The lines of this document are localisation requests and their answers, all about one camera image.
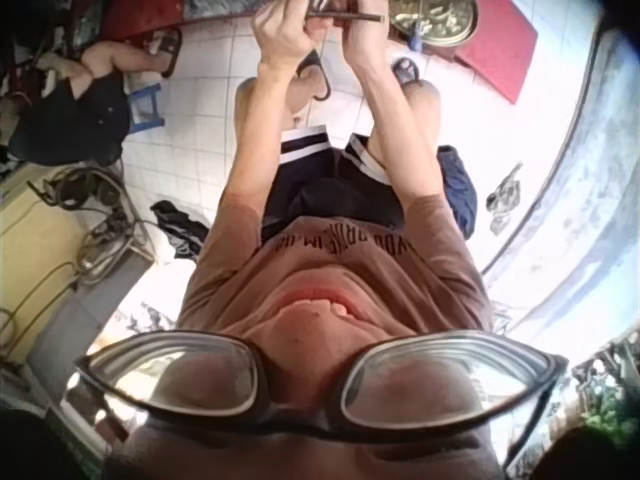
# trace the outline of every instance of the white tiled floor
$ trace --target white tiled floor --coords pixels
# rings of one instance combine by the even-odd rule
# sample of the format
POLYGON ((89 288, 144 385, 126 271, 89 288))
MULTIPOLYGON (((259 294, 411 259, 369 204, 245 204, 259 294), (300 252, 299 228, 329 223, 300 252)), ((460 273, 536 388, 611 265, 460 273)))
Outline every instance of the white tiled floor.
MULTIPOLYGON (((469 247, 484 268, 504 245, 544 184, 575 112, 599 7, 591 0, 514 0, 539 38, 517 105, 504 100, 473 71, 438 57, 409 52, 389 42, 389 58, 411 55, 421 76, 442 95, 440 144, 455 146, 478 190, 476 233, 469 247), (499 236, 489 230, 487 196, 518 163, 522 202, 499 236)), ((194 218, 210 224, 236 149, 233 129, 235 91, 256 74, 260 50, 248 19, 215 21, 184 28, 185 45, 172 79, 135 75, 136 89, 162 83, 159 108, 166 126, 129 136, 123 159, 126 181, 140 213, 161 198, 172 200, 194 218)), ((333 89, 324 103, 303 111, 307 125, 326 124, 335 146, 352 132, 369 134, 371 111, 353 72, 344 63, 341 32, 334 29, 321 47, 333 89)), ((162 234, 151 232, 160 255, 173 252, 162 234)))

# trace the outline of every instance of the yellow wall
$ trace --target yellow wall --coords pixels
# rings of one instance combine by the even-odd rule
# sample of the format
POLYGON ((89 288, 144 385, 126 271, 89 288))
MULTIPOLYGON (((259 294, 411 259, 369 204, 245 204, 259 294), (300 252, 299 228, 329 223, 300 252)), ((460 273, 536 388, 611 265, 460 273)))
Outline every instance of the yellow wall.
MULTIPOLYGON (((39 202, 15 227, 11 227, 38 200, 26 185, 14 189, 11 198, 4 200, 0 210, 0 306, 13 311, 29 291, 56 266, 74 261, 85 229, 73 213, 48 207, 39 202)), ((17 332, 27 326, 35 315, 73 278, 73 269, 65 267, 53 274, 18 311, 17 332)), ((38 333, 44 328, 53 311, 69 293, 49 307, 24 336, 9 359, 26 358, 38 333)), ((7 327, 5 334, 12 327, 7 327)))

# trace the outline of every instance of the sandal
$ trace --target sandal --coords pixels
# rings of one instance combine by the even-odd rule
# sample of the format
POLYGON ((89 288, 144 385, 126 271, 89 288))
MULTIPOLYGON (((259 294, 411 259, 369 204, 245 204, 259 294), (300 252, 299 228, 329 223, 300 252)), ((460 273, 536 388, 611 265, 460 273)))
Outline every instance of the sandal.
POLYGON ((402 57, 391 68, 400 85, 420 79, 420 69, 409 57, 402 57))
POLYGON ((176 63, 178 61, 178 55, 180 55, 180 50, 182 48, 182 32, 179 28, 173 28, 168 30, 162 40, 160 41, 160 46, 158 47, 158 52, 165 52, 171 55, 171 63, 169 63, 169 68, 167 68, 164 72, 162 72, 163 78, 169 78, 173 75, 173 70, 176 68, 176 63))
POLYGON ((331 96, 331 85, 329 85, 329 79, 327 78, 327 74, 324 72, 324 68, 322 68, 322 62, 320 61, 320 55, 318 55, 318 51, 316 49, 311 50, 311 53, 305 57, 305 59, 300 62, 298 68, 296 69, 296 75, 300 76, 300 74, 304 71, 305 68, 311 67, 313 65, 317 65, 322 70, 322 75, 324 76, 324 83, 327 86, 327 94, 319 98, 317 96, 313 96, 313 99, 317 102, 324 102, 331 96))

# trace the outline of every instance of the black shorts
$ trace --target black shorts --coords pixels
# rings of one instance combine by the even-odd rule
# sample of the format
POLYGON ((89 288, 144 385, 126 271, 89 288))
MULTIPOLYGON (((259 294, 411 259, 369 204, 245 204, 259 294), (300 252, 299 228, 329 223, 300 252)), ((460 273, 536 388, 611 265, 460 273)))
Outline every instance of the black shorts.
MULTIPOLYGON (((402 230, 404 213, 385 170, 367 151, 368 137, 352 135, 335 150, 323 126, 282 134, 280 167, 263 220, 263 241, 300 216, 345 217, 402 230)), ((458 152, 440 147, 445 195, 464 237, 475 228, 476 190, 458 152)))
POLYGON ((21 115, 9 151, 20 160, 46 166, 88 160, 107 166, 122 154, 129 122, 122 73, 95 79, 78 100, 69 80, 63 80, 21 115))

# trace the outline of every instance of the person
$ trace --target person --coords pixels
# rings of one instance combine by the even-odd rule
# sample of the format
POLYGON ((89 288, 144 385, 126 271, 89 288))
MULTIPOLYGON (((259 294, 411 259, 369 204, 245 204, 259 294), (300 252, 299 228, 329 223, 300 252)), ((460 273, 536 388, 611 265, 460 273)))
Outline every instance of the person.
MULTIPOLYGON (((388 18, 387 0, 357 3, 388 18)), ((345 362, 380 342, 491 328, 464 238, 475 192, 455 151, 438 155, 435 87, 415 77, 401 85, 389 68, 387 23, 343 27, 344 57, 375 121, 371 136, 354 136, 336 159, 324 128, 293 129, 295 113, 330 93, 313 49, 331 21, 305 22, 308 4, 276 0, 253 20, 258 75, 237 93, 237 154, 178 320, 181 331, 220 334, 207 341, 223 343, 203 353, 193 343, 200 340, 174 333, 191 343, 160 375, 156 413, 167 405, 233 410, 238 392, 261 376, 230 373, 246 356, 218 361, 224 349, 240 348, 233 339, 261 352, 268 400, 300 415, 326 401, 345 362)), ((425 409, 447 418, 482 408, 469 371, 455 362, 403 357, 354 382, 369 393, 384 385, 378 395, 350 394, 356 418, 404 422, 425 409), (399 405, 407 394, 414 399, 399 405)), ((153 416, 109 456, 105 478, 503 478, 482 428, 445 443, 369 445, 282 432, 187 435, 153 416)))
POLYGON ((90 160, 103 167, 113 164, 130 126, 123 73, 170 76, 181 39, 178 30, 166 32, 155 54, 103 41, 85 50, 80 62, 45 53, 36 67, 54 70, 62 80, 33 105, 21 94, 0 99, 0 145, 14 160, 44 166, 90 160))

